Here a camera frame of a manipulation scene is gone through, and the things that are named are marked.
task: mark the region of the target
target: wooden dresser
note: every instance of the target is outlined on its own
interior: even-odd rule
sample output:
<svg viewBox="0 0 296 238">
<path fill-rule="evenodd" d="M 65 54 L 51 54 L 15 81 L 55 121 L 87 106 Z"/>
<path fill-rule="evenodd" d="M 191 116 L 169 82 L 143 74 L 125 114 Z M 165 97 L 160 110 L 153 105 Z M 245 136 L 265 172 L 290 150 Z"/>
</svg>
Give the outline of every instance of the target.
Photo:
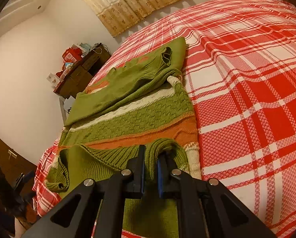
<svg viewBox="0 0 296 238">
<path fill-rule="evenodd" d="M 54 93 L 68 99 L 70 96 L 76 98 L 77 93 L 83 92 L 89 82 L 107 62 L 111 55 L 100 43 L 90 50 L 85 57 L 73 64 L 70 72 L 54 89 Z"/>
</svg>

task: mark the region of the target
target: checkered blanket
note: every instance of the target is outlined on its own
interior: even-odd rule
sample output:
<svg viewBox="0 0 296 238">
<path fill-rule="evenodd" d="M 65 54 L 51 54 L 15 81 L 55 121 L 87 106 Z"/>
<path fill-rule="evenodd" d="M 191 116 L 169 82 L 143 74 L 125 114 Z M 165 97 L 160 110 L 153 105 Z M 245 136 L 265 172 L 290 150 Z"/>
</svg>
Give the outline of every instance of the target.
<svg viewBox="0 0 296 238">
<path fill-rule="evenodd" d="M 212 0 L 130 36 L 91 81 L 185 37 L 185 88 L 197 115 L 202 179 L 218 178 L 278 237 L 296 228 L 296 8 L 277 0 Z M 36 172 L 36 209 L 58 141 Z M 123 232 L 124 237 L 136 237 Z"/>
</svg>

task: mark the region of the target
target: white wall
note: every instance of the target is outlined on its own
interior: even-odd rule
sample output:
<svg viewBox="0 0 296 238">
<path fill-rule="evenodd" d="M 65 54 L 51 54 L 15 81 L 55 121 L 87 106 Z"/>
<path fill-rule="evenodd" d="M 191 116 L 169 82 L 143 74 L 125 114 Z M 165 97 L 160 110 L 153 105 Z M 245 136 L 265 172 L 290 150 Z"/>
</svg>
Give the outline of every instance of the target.
<svg viewBox="0 0 296 238">
<path fill-rule="evenodd" d="M 56 22 L 61 29 L 72 37 L 75 43 L 93 45 L 102 42 L 111 52 L 117 50 L 121 43 L 134 32 L 142 29 L 179 9 L 208 0 L 183 0 L 153 12 L 137 25 L 113 38 L 93 10 L 83 0 L 51 0 L 44 13 Z"/>
<path fill-rule="evenodd" d="M 61 70 L 61 55 L 72 43 L 44 13 L 0 38 L 0 138 L 34 164 L 63 127 L 46 77 Z"/>
</svg>

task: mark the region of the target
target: knit sweater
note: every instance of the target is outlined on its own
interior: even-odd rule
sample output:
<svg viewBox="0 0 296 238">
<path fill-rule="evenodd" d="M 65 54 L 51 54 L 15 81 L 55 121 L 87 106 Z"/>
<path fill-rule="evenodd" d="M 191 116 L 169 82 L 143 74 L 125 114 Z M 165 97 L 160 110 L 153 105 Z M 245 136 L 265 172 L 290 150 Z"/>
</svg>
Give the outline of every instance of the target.
<svg viewBox="0 0 296 238">
<path fill-rule="evenodd" d="M 201 176 L 195 114 L 180 81 L 184 56 L 185 40 L 175 39 L 112 69 L 79 94 L 47 187 L 63 198 L 84 179 L 107 179 L 145 144 L 146 192 L 141 200 L 126 200 L 123 228 L 145 237 L 178 237 L 175 201 L 158 198 L 156 160 L 163 151 L 173 153 L 178 168 Z"/>
</svg>

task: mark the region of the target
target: metal screw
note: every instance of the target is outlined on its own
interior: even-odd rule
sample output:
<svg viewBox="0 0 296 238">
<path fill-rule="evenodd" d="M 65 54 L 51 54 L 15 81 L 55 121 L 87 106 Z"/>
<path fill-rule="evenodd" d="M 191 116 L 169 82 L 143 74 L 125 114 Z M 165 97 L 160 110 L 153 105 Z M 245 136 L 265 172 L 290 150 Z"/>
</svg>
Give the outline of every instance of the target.
<svg viewBox="0 0 296 238">
<path fill-rule="evenodd" d="M 211 184 L 213 186 L 218 185 L 218 179 L 215 179 L 215 178 L 209 179 L 209 184 Z"/>
<path fill-rule="evenodd" d="M 84 181 L 85 186 L 92 186 L 94 184 L 94 181 L 92 179 L 86 179 Z"/>
<path fill-rule="evenodd" d="M 174 176 L 179 176 L 182 172 L 180 169 L 173 169 L 171 171 L 171 173 L 174 175 Z"/>
<path fill-rule="evenodd" d="M 131 174 L 131 171 L 130 171 L 129 169 L 124 169 L 123 171 L 121 171 L 121 174 L 122 174 L 123 176 L 128 176 L 128 175 Z"/>
</svg>

